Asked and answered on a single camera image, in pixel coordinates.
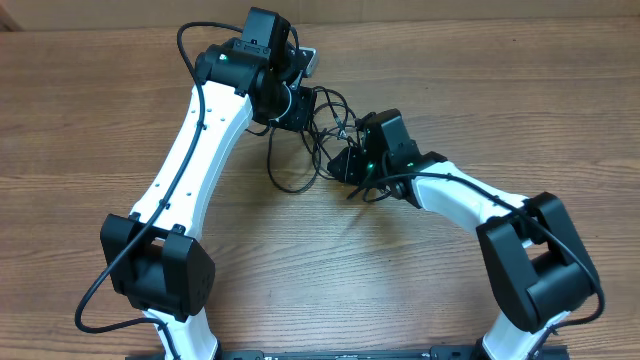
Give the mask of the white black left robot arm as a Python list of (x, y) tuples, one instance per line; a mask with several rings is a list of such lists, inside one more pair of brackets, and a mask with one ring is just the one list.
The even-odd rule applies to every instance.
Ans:
[(126, 217), (110, 214), (100, 241), (114, 290), (143, 311), (161, 339), (160, 359), (216, 359), (205, 305), (215, 264), (200, 244), (216, 183), (241, 134), (304, 131), (314, 91), (301, 86), (317, 63), (292, 25), (253, 7), (239, 37), (212, 45), (189, 70), (194, 87), (184, 123), (151, 186)]

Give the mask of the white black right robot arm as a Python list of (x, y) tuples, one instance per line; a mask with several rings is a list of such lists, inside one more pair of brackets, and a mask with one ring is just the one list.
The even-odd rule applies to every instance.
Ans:
[(338, 181), (366, 196), (405, 200), (446, 217), (479, 242), (500, 314), (473, 346), (433, 346), (432, 359), (565, 359), (549, 347), (559, 329), (584, 325), (604, 310), (599, 275), (562, 201), (543, 192), (508, 193), (462, 172), (436, 152), (422, 153), (401, 113), (356, 121), (359, 140), (328, 164)]

